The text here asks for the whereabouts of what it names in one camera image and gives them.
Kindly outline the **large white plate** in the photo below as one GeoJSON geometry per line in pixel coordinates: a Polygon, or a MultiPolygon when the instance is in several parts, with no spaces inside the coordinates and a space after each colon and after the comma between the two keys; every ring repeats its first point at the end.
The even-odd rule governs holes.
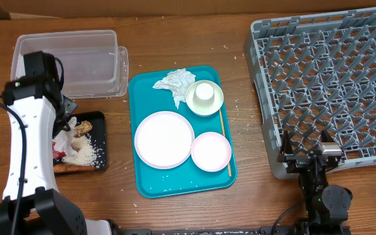
{"type": "Polygon", "coordinates": [[[134,148],[148,166],[167,170],[189,158],[194,139],[194,130],[182,115],[160,111],[139,124],[134,134],[134,148]]]}

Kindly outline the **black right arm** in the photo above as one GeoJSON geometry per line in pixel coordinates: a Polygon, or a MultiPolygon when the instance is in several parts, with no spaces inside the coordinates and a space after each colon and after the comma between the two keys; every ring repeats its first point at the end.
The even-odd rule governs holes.
{"type": "Polygon", "coordinates": [[[271,227],[270,234],[294,235],[346,235],[349,227],[343,226],[353,199],[352,192],[339,185],[330,185],[326,173],[338,166],[344,151],[323,130],[321,142],[305,155],[293,154],[289,132],[283,132],[277,161],[287,164],[288,173],[298,174],[298,183],[304,199],[283,212],[271,227]],[[297,219],[290,227],[278,227],[284,216],[304,205],[307,217],[297,219]]]}

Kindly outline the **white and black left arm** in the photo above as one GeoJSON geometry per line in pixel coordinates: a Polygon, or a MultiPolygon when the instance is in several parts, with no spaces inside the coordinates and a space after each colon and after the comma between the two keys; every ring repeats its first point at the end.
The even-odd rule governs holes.
{"type": "Polygon", "coordinates": [[[63,65],[42,51],[24,55],[23,62],[25,76],[6,83],[0,96],[11,128],[0,234],[87,234],[82,211],[55,182],[52,140],[71,129],[77,107],[61,93],[63,65]]]}

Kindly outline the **brown food chunk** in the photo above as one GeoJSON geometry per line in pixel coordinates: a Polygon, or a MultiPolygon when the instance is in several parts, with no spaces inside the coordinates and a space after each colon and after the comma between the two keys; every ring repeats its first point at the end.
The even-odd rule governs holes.
{"type": "Polygon", "coordinates": [[[85,136],[88,132],[92,130],[93,126],[89,121],[82,121],[79,125],[74,128],[74,137],[80,138],[85,136]]]}

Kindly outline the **red snack wrapper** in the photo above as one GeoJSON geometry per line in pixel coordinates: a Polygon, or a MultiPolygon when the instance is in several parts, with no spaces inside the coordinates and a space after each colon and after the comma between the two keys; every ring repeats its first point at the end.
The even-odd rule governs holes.
{"type": "Polygon", "coordinates": [[[53,153],[53,159],[60,159],[66,156],[65,152],[56,151],[55,149],[52,150],[52,153],[53,153]]]}

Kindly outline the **white napkin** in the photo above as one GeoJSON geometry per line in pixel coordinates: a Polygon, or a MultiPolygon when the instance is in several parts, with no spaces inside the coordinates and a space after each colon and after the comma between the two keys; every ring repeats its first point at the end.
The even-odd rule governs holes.
{"type": "Polygon", "coordinates": [[[72,141],[74,140],[74,128],[77,124],[76,117],[72,117],[68,122],[70,126],[69,131],[61,131],[54,138],[54,150],[60,153],[65,153],[67,157],[74,157],[77,154],[77,151],[72,147],[72,141]]]}
{"type": "Polygon", "coordinates": [[[195,82],[196,76],[186,70],[177,69],[169,72],[162,80],[153,85],[153,89],[166,89],[171,91],[176,108],[179,108],[180,102],[186,102],[186,92],[195,82]]]}

